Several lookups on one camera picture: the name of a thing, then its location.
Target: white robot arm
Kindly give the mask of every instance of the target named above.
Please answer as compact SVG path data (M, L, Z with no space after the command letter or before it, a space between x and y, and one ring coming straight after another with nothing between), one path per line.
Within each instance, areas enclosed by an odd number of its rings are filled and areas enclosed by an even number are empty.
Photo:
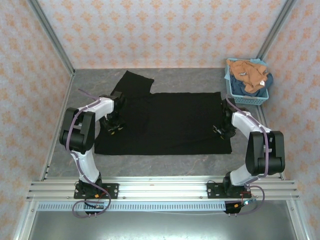
M228 198L236 198L244 186L259 178L285 169L284 135L263 126L250 112L237 108L232 101L226 98L222 102L222 124L219 128L213 126L222 139L233 137L236 129L248 139L245 164L228 172L223 179L223 191Z
M67 151L71 151L76 164L78 161L79 182L85 183L88 188L91 187L90 182L101 185L101 175L93 157L95 124L100 121L110 134L123 128L125 123L119 116L118 110L124 101L122 94L115 92L112 96L103 95L97 98L90 105L80 108L70 107L64 114L59 141Z

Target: wall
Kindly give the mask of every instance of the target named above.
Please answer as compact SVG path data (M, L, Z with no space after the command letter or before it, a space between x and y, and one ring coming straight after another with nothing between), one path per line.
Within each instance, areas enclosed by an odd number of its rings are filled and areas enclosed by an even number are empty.
M26 0L0 4L0 239L38 180L70 76Z
M40 0L76 69L220 68L256 57L285 0Z
M265 105L285 136L286 169L297 180L308 223L320 236L320 4L298 0L265 61L275 82Z

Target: laundry basket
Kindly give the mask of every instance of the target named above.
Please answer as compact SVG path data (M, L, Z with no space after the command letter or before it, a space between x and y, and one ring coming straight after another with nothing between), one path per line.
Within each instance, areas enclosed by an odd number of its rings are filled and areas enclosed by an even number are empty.
M237 61L237 60L244 60L238 58L228 58L230 61ZM266 100L269 99L268 90L266 89L262 96L242 96L242 95L235 95L232 93L231 89L231 81L230 81L230 67L227 64L225 66L225 83L226 83L226 93L234 98L236 104L250 104L250 105L258 105L260 106Z

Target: black cloth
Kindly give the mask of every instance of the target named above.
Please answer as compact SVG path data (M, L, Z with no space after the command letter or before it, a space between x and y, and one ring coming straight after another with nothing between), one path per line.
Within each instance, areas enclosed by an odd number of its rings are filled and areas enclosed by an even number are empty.
M102 126L95 140L96 154L231 153L230 140L222 140L212 130L222 122L220 92L151 94L152 83L152 79L126 72L115 87L126 96L120 110L126 126L114 135Z

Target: gray table surface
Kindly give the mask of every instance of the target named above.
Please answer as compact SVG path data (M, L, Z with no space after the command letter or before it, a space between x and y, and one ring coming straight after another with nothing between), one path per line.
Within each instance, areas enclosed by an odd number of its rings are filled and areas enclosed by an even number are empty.
M94 96L109 94L127 69L77 70L67 101L67 107L79 108L92 102L80 94L83 89ZM226 81L223 68L148 68L129 71L154 79L152 93L214 93L224 99ZM254 117L257 109L245 105ZM232 154L205 155L98 155L95 164L103 177L116 176L203 176L225 175L245 162L247 139L237 131L231 139ZM57 141L48 177L76 177L78 170L73 158Z

